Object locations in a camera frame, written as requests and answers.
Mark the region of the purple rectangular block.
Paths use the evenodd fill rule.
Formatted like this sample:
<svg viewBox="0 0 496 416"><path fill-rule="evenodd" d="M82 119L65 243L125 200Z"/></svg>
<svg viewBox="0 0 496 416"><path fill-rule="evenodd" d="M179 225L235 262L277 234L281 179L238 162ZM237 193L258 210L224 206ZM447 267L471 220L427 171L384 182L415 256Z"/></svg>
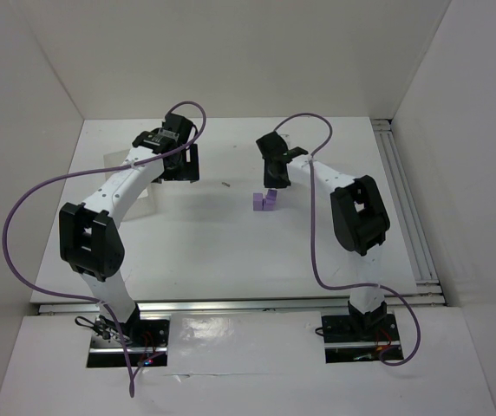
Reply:
<svg viewBox="0 0 496 416"><path fill-rule="evenodd" d="M266 199L272 199L276 200L277 199L277 190L274 189L268 189L265 195Z"/></svg>

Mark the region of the purple window block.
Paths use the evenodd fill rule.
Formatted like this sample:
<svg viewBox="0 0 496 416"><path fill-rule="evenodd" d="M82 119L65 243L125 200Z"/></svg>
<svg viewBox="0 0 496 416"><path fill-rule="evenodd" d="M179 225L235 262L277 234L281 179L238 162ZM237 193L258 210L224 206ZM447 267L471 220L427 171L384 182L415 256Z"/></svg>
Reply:
<svg viewBox="0 0 496 416"><path fill-rule="evenodd" d="M264 202L263 211L274 211L274 210L275 210L274 204L268 204L267 202Z"/></svg>

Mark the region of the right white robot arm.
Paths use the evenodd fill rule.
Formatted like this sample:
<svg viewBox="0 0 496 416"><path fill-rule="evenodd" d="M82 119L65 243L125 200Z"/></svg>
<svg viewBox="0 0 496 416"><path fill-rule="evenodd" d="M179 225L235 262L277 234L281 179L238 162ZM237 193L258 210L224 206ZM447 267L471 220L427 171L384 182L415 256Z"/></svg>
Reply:
<svg viewBox="0 0 496 416"><path fill-rule="evenodd" d="M297 146L289 149L276 132L256 140L264 160L264 186L284 189L292 184L310 189L310 261L317 284L329 291L349 292L349 324L355 334L365 336L385 318L387 304L381 285L373 277L379 263L381 245L386 240L390 220L375 180L341 173L313 160ZM325 283L318 274L316 253L316 198L329 200L336 241L356 267L356 280L347 285Z"/></svg>

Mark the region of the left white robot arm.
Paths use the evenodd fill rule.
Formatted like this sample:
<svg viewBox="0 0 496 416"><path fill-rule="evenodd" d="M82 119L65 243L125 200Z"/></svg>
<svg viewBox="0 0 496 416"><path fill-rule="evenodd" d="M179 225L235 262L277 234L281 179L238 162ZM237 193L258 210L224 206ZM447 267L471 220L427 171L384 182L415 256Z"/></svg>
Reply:
<svg viewBox="0 0 496 416"><path fill-rule="evenodd" d="M119 227L153 182L199 180L197 146L180 149L196 130L186 117L166 115L160 127L137 136L121 169L101 188L78 205L65 204L59 212L61 259L101 301L102 323L121 328L133 341L140 338L140 310L121 275L125 248Z"/></svg>

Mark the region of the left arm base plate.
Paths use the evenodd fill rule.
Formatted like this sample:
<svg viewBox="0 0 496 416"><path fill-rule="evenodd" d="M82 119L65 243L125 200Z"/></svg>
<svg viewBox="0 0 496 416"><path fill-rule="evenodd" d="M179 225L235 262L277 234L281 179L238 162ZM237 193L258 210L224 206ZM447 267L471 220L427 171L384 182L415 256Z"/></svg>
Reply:
<svg viewBox="0 0 496 416"><path fill-rule="evenodd" d="M116 329L102 322L100 318L92 320L85 316L77 316L75 324L87 328L91 333L87 368L126 366L121 339ZM124 337L132 368L166 367L170 319L142 319L139 324L138 333Z"/></svg>

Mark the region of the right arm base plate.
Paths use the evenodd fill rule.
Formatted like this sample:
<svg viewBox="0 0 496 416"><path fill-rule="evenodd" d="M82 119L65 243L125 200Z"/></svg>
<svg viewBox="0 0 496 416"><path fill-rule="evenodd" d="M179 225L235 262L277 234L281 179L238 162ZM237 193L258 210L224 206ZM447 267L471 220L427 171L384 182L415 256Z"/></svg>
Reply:
<svg viewBox="0 0 496 416"><path fill-rule="evenodd" d="M314 329L323 338L325 361L331 363L386 361L404 359L394 314L387 316L366 333L357 333L348 315L324 315Z"/></svg>

